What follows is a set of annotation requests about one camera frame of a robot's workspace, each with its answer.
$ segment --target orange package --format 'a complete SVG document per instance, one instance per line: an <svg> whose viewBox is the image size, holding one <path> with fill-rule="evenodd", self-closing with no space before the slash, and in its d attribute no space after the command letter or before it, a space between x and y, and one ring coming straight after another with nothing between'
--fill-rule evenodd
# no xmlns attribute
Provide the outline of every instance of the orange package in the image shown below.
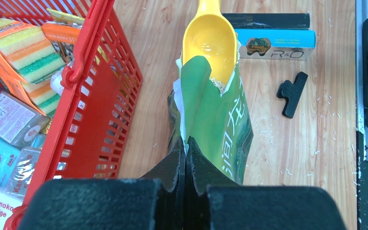
<svg viewBox="0 0 368 230"><path fill-rule="evenodd" d="M31 28L32 25L14 22L11 20L0 19L0 38L15 33L20 30ZM21 76L10 66L10 64L5 60L5 58L0 53L0 78L3 83L8 87L9 91L17 98L27 103L32 108L41 112L29 99L26 92L20 83Z"/></svg>
<svg viewBox="0 0 368 230"><path fill-rule="evenodd" d="M81 26L46 22L41 26L41 29L45 36L51 41L75 44L80 34Z"/></svg>

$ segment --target plastic bag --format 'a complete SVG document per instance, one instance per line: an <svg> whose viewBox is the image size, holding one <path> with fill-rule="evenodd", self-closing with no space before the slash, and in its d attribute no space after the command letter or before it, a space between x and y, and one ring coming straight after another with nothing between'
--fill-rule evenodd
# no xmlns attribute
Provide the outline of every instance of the plastic bag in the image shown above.
<svg viewBox="0 0 368 230"><path fill-rule="evenodd" d="M26 194L27 187L35 172L35 166L37 160L39 160L39 156L40 149L32 147L25 147L22 149L19 160L5 186L5 192L19 196L24 196Z"/></svg>
<svg viewBox="0 0 368 230"><path fill-rule="evenodd" d="M186 146L194 137L209 161L242 184L253 131L239 61L226 86L209 79L211 67L205 57L196 56L184 66L180 59L176 63L180 78L168 97L170 144L181 138Z"/></svg>

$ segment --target red basket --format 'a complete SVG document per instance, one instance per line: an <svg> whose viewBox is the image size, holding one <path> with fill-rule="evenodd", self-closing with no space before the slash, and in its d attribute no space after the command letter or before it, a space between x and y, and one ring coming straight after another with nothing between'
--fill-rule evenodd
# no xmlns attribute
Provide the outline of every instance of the red basket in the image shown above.
<svg viewBox="0 0 368 230"><path fill-rule="evenodd" d="M47 180L117 177L143 78L113 3L0 0L0 17L35 25L53 20L46 8L85 18L74 47L75 62L63 71L66 88L23 205L13 211L5 229L16 229L33 194Z"/></svg>

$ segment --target wooden surface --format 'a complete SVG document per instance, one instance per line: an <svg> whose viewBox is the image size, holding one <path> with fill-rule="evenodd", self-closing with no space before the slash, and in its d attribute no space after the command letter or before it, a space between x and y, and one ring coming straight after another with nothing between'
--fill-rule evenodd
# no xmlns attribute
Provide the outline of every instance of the wooden surface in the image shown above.
<svg viewBox="0 0 368 230"><path fill-rule="evenodd" d="M166 98L178 76L174 61L197 2L115 1L144 76L121 178L142 176L167 153ZM222 1L221 8L222 12L311 13L317 49L308 62L241 59L255 133L244 184L320 186L336 201L348 229L356 229L356 175L352 174L356 153L351 147L356 148L355 1ZM281 82L293 81L299 71L309 78L294 118L287 119L281 115L284 100L276 98L276 92Z"/></svg>

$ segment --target sponge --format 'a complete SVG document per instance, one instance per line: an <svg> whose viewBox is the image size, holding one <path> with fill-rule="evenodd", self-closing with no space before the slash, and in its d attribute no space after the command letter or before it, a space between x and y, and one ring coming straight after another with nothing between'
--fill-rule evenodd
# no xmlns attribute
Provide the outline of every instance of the sponge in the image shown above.
<svg viewBox="0 0 368 230"><path fill-rule="evenodd" d="M46 37L42 30L33 26L0 38L0 52L8 56L43 40L46 40Z"/></svg>
<svg viewBox="0 0 368 230"><path fill-rule="evenodd" d="M24 83L23 88L27 92L30 100L39 105L56 95L56 92L50 87L50 79L38 84Z"/></svg>
<svg viewBox="0 0 368 230"><path fill-rule="evenodd" d="M56 94L37 106L43 111L43 113L50 115L53 114L52 112L57 109L58 102L60 102L60 95Z"/></svg>
<svg viewBox="0 0 368 230"><path fill-rule="evenodd" d="M18 73L24 77L27 82L33 83L37 80L49 76L60 70L65 65L61 56L57 53L52 53L32 64L18 70Z"/></svg>
<svg viewBox="0 0 368 230"><path fill-rule="evenodd" d="M43 40L5 56L5 59L10 63L10 65L12 65L13 68L21 69L30 63L49 56L52 53L55 53L55 49L51 45L51 42L48 40Z"/></svg>

